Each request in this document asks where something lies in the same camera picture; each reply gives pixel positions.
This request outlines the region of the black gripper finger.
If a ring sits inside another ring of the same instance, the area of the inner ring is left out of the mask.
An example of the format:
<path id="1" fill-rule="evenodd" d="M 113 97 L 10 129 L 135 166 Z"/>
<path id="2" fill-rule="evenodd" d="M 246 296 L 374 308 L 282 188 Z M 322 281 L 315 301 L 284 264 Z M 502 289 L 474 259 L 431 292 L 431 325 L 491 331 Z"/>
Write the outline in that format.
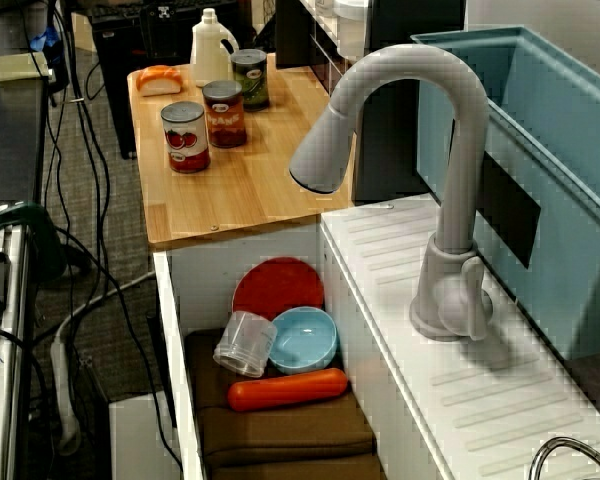
<path id="1" fill-rule="evenodd" d="M 175 3 L 150 3 L 139 13 L 147 51 L 185 51 L 191 46 L 190 15 Z"/>

